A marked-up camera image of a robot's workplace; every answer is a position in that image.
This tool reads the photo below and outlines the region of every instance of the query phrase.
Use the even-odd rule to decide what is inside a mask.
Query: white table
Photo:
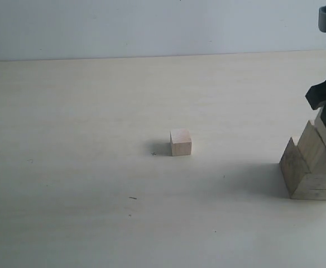
[[[325,78],[326,51],[1,62],[0,267],[326,267],[326,202],[277,164]]]

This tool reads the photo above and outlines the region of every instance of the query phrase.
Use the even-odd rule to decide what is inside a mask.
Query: white tabletop
[[[326,202],[277,164],[325,78],[326,51],[0,63],[0,267],[326,267]]]

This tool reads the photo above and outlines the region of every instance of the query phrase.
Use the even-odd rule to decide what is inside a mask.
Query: white wall
[[[0,60],[326,48],[322,0],[0,0]]]

